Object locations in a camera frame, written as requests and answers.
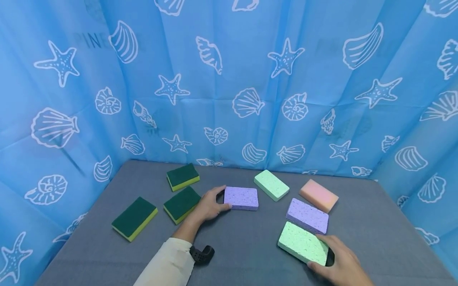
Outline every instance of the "light green cellulose sponge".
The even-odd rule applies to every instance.
[[[315,261],[326,265],[329,247],[315,235],[289,221],[283,228],[278,246],[304,263]]]
[[[264,170],[257,174],[254,182],[276,202],[284,197],[289,191],[289,187],[268,170]]]

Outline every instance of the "fabric backdrop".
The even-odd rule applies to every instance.
[[[32,285],[129,159],[378,180],[458,277],[457,9],[0,1],[0,285]]]

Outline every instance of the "purple cellulose sponge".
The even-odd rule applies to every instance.
[[[313,234],[326,234],[327,232],[329,215],[298,199],[291,201],[286,218]]]
[[[257,210],[257,189],[226,187],[224,203],[231,204],[233,210]]]

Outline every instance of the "hand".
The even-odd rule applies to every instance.
[[[214,219],[222,211],[230,210],[232,207],[230,204],[220,205],[216,202],[216,195],[221,193],[225,188],[225,185],[221,187],[215,187],[205,193],[194,211],[190,213],[189,216],[191,216],[193,219],[204,222]]]
[[[325,277],[336,286],[374,286],[371,279],[361,267],[360,261],[340,239],[334,235],[316,237],[325,242],[334,252],[334,265],[325,267],[316,262],[309,262],[307,266],[314,272]]]

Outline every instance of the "gray tabletop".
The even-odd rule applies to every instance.
[[[129,161],[100,195],[36,285],[133,285],[162,243],[177,228],[162,205],[172,193],[166,172],[181,165]],[[228,186],[256,188],[260,171],[196,166],[203,195]],[[340,197],[330,213],[328,234],[337,235],[359,257],[376,285],[457,286],[440,260],[417,234],[381,186],[370,180],[275,173],[289,193],[274,202],[258,189],[258,211],[231,210],[204,225],[195,246],[215,249],[211,263],[195,267],[188,286],[328,285],[277,247],[292,198],[312,178]],[[138,237],[129,243],[111,222],[138,196],[159,208]]]

